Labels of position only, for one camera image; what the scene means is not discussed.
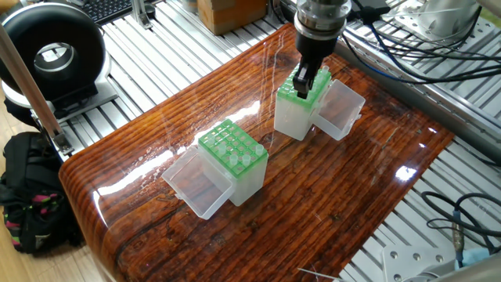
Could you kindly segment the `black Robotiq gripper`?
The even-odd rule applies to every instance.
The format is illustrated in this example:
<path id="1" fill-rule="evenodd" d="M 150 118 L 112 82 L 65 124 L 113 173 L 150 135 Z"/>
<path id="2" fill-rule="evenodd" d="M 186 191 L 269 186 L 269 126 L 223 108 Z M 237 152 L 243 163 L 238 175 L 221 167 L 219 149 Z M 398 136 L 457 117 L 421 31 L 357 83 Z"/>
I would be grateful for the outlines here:
<path id="1" fill-rule="evenodd" d="M 301 54 L 301 61 L 293 77 L 293 85 L 299 98 L 307 99 L 318 69 L 323 60 L 333 53 L 336 44 L 337 38 L 316 40 L 297 33 L 297 50 Z"/>

